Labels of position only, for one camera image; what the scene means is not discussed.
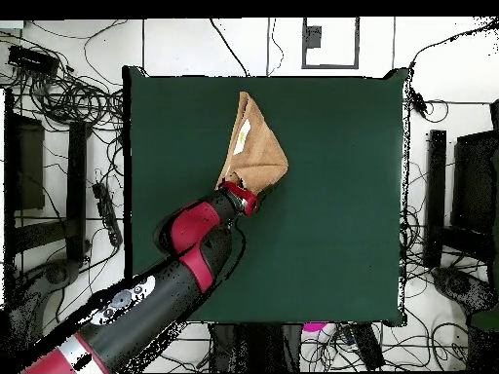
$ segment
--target folded cloth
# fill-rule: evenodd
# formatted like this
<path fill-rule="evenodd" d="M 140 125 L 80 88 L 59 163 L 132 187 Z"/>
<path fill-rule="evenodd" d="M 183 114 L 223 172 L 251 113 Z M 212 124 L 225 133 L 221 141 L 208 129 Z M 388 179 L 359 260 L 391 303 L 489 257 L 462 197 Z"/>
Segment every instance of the folded cloth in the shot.
<path fill-rule="evenodd" d="M 288 160 L 276 135 L 265 123 L 256 102 L 248 93 L 240 92 L 227 159 L 216 187 L 225 179 L 257 195 L 275 184 L 287 170 Z"/>

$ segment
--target black cable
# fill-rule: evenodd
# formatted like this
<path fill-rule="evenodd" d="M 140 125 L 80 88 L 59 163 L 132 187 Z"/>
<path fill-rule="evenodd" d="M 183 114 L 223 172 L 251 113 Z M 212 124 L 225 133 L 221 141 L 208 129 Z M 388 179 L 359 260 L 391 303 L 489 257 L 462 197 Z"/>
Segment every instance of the black cable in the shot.
<path fill-rule="evenodd" d="M 166 355 L 160 355 L 160 358 L 163 358 L 165 360 L 172 361 L 172 362 L 175 362 L 175 363 L 178 364 L 178 366 L 176 368 L 174 368 L 174 369 L 172 369 L 170 371 L 167 371 L 167 373 L 172 373 L 172 372 L 174 372 L 179 367 L 183 367 L 185 370 L 191 371 L 193 373 L 201 373 L 201 371 L 198 370 L 196 368 L 196 366 L 193 363 L 191 363 L 191 362 L 183 362 L 183 361 L 177 360 L 175 358 L 168 357 Z"/>
<path fill-rule="evenodd" d="M 62 306 L 62 303 L 64 302 L 64 298 L 66 296 L 66 288 L 62 289 L 62 296 L 60 297 L 60 301 L 58 302 L 58 307 L 56 308 L 56 321 L 58 324 L 60 324 L 60 318 L 58 317 L 59 312 L 60 312 L 60 307 Z"/>
<path fill-rule="evenodd" d="M 63 249 L 66 248 L 66 245 L 62 246 L 61 248 L 59 248 L 58 250 L 54 251 L 52 254 L 49 255 L 49 257 L 45 260 L 45 262 L 49 262 L 49 260 L 54 256 L 56 255 L 59 251 L 62 251 Z"/>
<path fill-rule="evenodd" d="M 89 44 L 89 42 L 94 39 L 95 37 L 97 37 L 100 33 L 103 33 L 104 31 L 110 29 L 111 27 L 116 27 L 120 24 L 125 24 L 128 20 L 126 19 L 125 21 L 122 21 L 122 22 L 117 22 L 119 19 L 116 19 L 114 20 L 110 25 L 104 27 L 103 29 L 101 29 L 100 31 L 98 31 L 96 34 L 93 34 L 91 37 L 89 37 L 89 39 L 85 42 L 85 45 L 83 46 L 83 53 L 84 53 L 84 56 L 85 56 L 85 61 L 89 64 L 89 66 L 94 70 L 94 72 L 100 76 L 102 79 L 104 79 L 107 83 L 111 84 L 111 85 L 115 85 L 115 86 L 121 86 L 120 84 L 117 84 L 117 83 L 113 83 L 113 82 L 110 82 L 109 80 L 107 80 L 105 77 L 103 77 L 98 71 L 97 69 L 95 69 L 92 64 L 89 62 L 89 59 L 87 58 L 87 45 Z"/>
<path fill-rule="evenodd" d="M 109 260 L 110 260 L 112 257 L 114 257 L 114 256 L 118 253 L 118 251 L 119 251 L 119 250 L 120 250 L 120 248 L 119 248 L 119 247 L 118 247 L 118 248 L 114 248 L 113 252 L 112 252 L 112 253 L 111 253 L 111 254 L 110 254 L 110 255 L 109 255 L 109 256 L 108 256 L 105 260 L 99 261 L 98 263 L 96 263 L 96 264 L 94 264 L 94 265 L 92 266 L 92 267 L 94 267 L 94 266 L 96 266 L 96 265 L 98 265 L 98 264 L 101 264 L 102 262 L 104 262 L 104 261 L 105 261 L 104 265 L 102 266 L 102 268 L 100 269 L 100 271 L 98 272 L 98 274 L 97 274 L 97 275 L 96 275 L 96 276 L 92 279 L 92 281 L 90 282 L 90 284 L 93 284 L 93 283 L 96 281 L 96 279 L 98 278 L 98 276 L 100 276 L 100 273 L 102 273 L 102 271 L 104 270 L 104 268 L 105 268 L 105 266 L 107 265 L 107 263 L 109 262 Z M 73 300 L 72 300 L 72 301 L 71 301 L 71 302 L 70 302 L 67 306 L 65 306 L 65 307 L 64 307 L 64 308 L 63 308 L 60 312 L 58 312 L 58 313 L 60 314 L 60 313 L 62 313 L 63 311 L 65 311 L 65 310 L 66 310 L 66 309 L 67 309 L 67 308 L 68 308 L 71 304 L 73 304 L 73 303 L 74 303 L 74 302 L 75 302 L 78 298 L 80 298 L 80 297 L 83 295 L 83 293 L 84 293 L 85 291 L 87 291 L 87 289 L 89 289 L 89 288 L 88 288 L 88 287 L 84 288 L 84 289 L 83 289 L 83 290 L 82 290 L 82 291 L 81 291 L 81 292 L 80 292 L 80 293 L 79 293 L 79 294 L 78 294 L 78 295 L 77 295 L 77 296 L 76 296 L 76 297 L 75 297 L 75 298 L 74 298 L 74 299 L 73 299 Z M 45 329 L 45 328 L 47 327 L 47 325 L 49 325 L 49 324 L 50 324 L 52 321 L 54 321 L 55 319 L 56 319 L 56 318 L 52 318 L 49 322 L 47 322 L 47 324 L 45 324 L 45 325 L 44 325 L 43 329 Z"/>
<path fill-rule="evenodd" d="M 91 36 L 87 36 L 87 37 L 66 36 L 66 35 L 63 35 L 63 34 L 54 33 L 54 31 L 48 30 L 46 28 L 43 28 L 41 25 L 35 23 L 34 20 L 29 20 L 29 22 L 31 24 L 35 25 L 36 27 L 42 29 L 43 31 L 46 31 L 47 33 L 54 34 L 55 36 L 58 36 L 58 37 L 65 37 L 66 39 L 87 40 L 87 39 L 89 39 L 91 37 Z"/>
<path fill-rule="evenodd" d="M 99 228 L 98 230 L 96 230 L 94 232 L 94 234 L 92 235 L 92 239 L 90 240 L 90 259 L 89 259 L 89 267 L 87 268 L 87 271 L 89 272 L 89 289 L 90 289 L 90 293 L 91 294 L 94 294 L 94 292 L 92 291 L 92 283 L 90 282 L 90 270 L 92 268 L 92 253 L 94 251 L 94 238 L 96 237 L 97 233 L 104 230 L 105 228 Z"/>
<path fill-rule="evenodd" d="M 285 58 L 285 53 L 283 52 L 283 49 L 281 49 L 281 46 L 279 46 L 277 44 L 276 40 L 274 39 L 274 31 L 276 29 L 276 21 L 277 21 L 277 18 L 274 18 L 274 25 L 272 26 L 271 38 L 272 38 L 272 42 L 274 42 L 274 45 L 276 45 L 277 48 L 281 51 L 281 61 L 279 62 L 279 65 L 277 67 L 274 67 L 267 76 L 270 76 L 272 73 L 274 73 L 275 70 L 279 69 L 281 67 L 281 64 L 283 64 L 283 60 Z"/>
<path fill-rule="evenodd" d="M 220 31 L 220 29 L 218 27 L 216 27 L 215 23 L 213 22 L 213 19 L 210 19 L 210 23 L 213 26 L 213 28 L 216 30 L 216 32 L 218 33 L 218 35 L 220 36 L 220 38 L 222 39 L 223 43 L 225 44 L 225 46 L 227 47 L 227 49 L 229 50 L 229 52 L 232 54 L 232 56 L 234 57 L 234 59 L 236 59 L 238 61 L 239 65 L 241 66 L 241 68 L 245 72 L 245 76 L 248 77 L 249 74 L 248 74 L 247 70 L 245 69 L 245 67 L 243 66 L 243 64 L 241 63 L 241 61 L 238 59 L 238 57 L 236 56 L 236 54 L 234 53 L 234 51 L 230 48 L 229 44 L 225 40 L 225 37 L 223 37 L 222 32 Z"/>
<path fill-rule="evenodd" d="M 436 333 L 439 329 L 441 329 L 442 327 L 445 327 L 445 326 L 447 326 L 447 325 L 451 325 L 451 326 L 453 326 L 453 327 L 459 328 L 459 329 L 460 329 L 461 331 L 463 331 L 466 335 L 468 335 L 468 331 L 467 331 L 466 329 L 464 329 L 461 325 L 456 324 L 455 322 L 443 322 L 443 323 L 441 323 L 441 324 L 437 325 L 437 326 L 436 326 L 436 327 L 432 330 L 432 334 L 431 334 L 431 336 L 430 336 L 431 348 L 432 348 L 432 352 L 433 352 L 433 355 L 434 355 L 434 358 L 435 358 L 435 362 L 437 363 L 437 366 L 439 367 L 439 369 L 440 369 L 441 371 L 444 371 L 444 369 L 443 369 L 443 367 L 442 367 L 442 365 L 441 365 L 441 363 L 440 363 L 440 360 L 441 360 L 442 358 L 441 358 L 441 357 L 439 357 L 439 355 L 438 355 L 438 353 L 437 353 L 437 348 L 438 348 L 439 346 L 435 346 L 435 342 L 436 342 L 436 340 L 435 340 L 435 333 Z M 451 352 L 449 352 L 449 351 L 445 351 L 445 352 L 446 352 L 447 354 L 449 354 L 449 355 L 454 356 L 455 358 L 459 359 L 460 361 L 463 361 L 463 362 L 465 361 L 465 360 L 461 359 L 459 356 L 457 356 L 457 355 L 453 355 L 453 354 L 452 354 Z"/>
<path fill-rule="evenodd" d="M 489 23 L 485 24 L 484 26 L 476 27 L 476 28 L 471 29 L 471 30 L 466 30 L 466 31 L 463 31 L 461 33 L 454 34 L 454 35 L 452 35 L 450 37 L 447 37 L 446 39 L 443 39 L 443 40 L 441 40 L 441 41 L 439 41 L 437 43 L 433 43 L 431 45 L 425 46 L 418 53 L 416 53 L 416 55 L 412 59 L 411 63 L 409 64 L 408 68 L 412 69 L 414 67 L 414 65 L 416 64 L 417 57 L 422 52 L 424 52 L 424 51 L 426 51 L 426 50 L 428 50 L 430 48 L 433 48 L 435 46 L 442 45 L 442 44 L 447 43 L 447 42 L 452 42 L 452 41 L 456 40 L 458 37 L 461 37 L 461 36 L 466 36 L 466 35 L 478 33 L 480 31 L 485 31 L 485 30 L 491 30 L 491 29 L 492 30 L 496 30 L 498 28 L 498 22 L 499 22 L 499 18 L 495 18 L 494 20 L 490 21 Z"/>

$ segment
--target green table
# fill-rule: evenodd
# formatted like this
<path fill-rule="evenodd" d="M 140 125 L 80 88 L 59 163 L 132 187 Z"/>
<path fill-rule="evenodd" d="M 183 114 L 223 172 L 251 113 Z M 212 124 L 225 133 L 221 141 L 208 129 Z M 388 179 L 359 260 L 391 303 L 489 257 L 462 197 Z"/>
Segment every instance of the green table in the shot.
<path fill-rule="evenodd" d="M 406 70 L 385 80 L 130 76 L 134 272 L 161 257 L 156 224 L 213 189 L 246 91 L 289 169 L 240 220 L 245 254 L 191 319 L 401 322 Z M 225 271 L 241 248 L 237 232 L 233 240 Z"/>

